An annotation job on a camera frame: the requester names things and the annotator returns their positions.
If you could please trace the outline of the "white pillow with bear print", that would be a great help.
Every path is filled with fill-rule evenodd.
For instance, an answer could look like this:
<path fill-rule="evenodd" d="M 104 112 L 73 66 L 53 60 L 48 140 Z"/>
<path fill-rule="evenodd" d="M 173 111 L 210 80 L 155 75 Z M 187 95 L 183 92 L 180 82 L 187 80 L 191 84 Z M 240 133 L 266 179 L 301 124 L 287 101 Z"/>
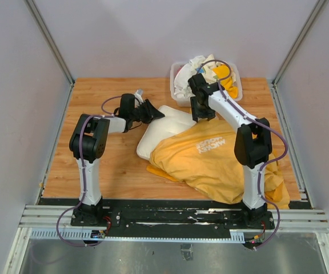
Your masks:
<path fill-rule="evenodd" d="M 160 106 L 159 111 L 164 114 L 164 118 L 154 120 L 149 124 L 137 146 L 137 155 L 144 160 L 150 159 L 152 151 L 161 141 L 195 125 L 192 115 L 184 111 L 166 105 Z"/>

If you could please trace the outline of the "yellow pillowcase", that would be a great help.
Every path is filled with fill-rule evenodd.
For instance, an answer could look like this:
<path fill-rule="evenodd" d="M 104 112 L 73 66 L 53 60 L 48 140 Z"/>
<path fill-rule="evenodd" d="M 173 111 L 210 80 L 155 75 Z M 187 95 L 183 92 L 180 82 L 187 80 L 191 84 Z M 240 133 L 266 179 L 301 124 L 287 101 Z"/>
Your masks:
<path fill-rule="evenodd" d="M 236 133 L 213 119 L 162 140 L 151 152 L 147 171 L 186 183 L 208 198 L 236 204 L 244 194 L 243 167 L 234 154 Z"/>

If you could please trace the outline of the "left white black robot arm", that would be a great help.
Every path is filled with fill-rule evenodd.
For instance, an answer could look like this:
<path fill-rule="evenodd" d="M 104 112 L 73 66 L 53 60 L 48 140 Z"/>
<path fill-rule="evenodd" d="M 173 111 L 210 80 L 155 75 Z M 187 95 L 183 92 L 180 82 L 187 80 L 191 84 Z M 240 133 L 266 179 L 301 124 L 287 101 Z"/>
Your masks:
<path fill-rule="evenodd" d="M 78 205 L 72 209 L 73 226 L 99 226 L 104 220 L 109 221 L 99 186 L 100 158 L 104 154 L 108 135 L 127 133 L 134 128 L 135 122 L 150 124 L 165 117 L 148 99 L 142 99 L 140 90 L 109 98 L 103 104 L 112 99 L 120 100 L 114 112 L 102 110 L 103 115 L 82 114 L 69 141 L 69 149 L 79 168 L 81 188 Z"/>

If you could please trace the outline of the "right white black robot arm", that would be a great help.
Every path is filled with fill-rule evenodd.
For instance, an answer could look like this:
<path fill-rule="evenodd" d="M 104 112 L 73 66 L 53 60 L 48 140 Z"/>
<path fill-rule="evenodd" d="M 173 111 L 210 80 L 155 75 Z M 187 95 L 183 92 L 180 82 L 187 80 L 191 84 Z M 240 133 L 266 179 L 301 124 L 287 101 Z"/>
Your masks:
<path fill-rule="evenodd" d="M 272 152 L 270 124 L 247 113 L 220 84 L 208 84 L 202 74 L 193 75 L 188 83 L 194 94 L 190 98 L 193 120 L 210 120 L 219 114 L 236 133 L 234 154 L 244 176 L 240 220 L 246 228 L 257 227 L 268 218 L 263 165 Z"/>

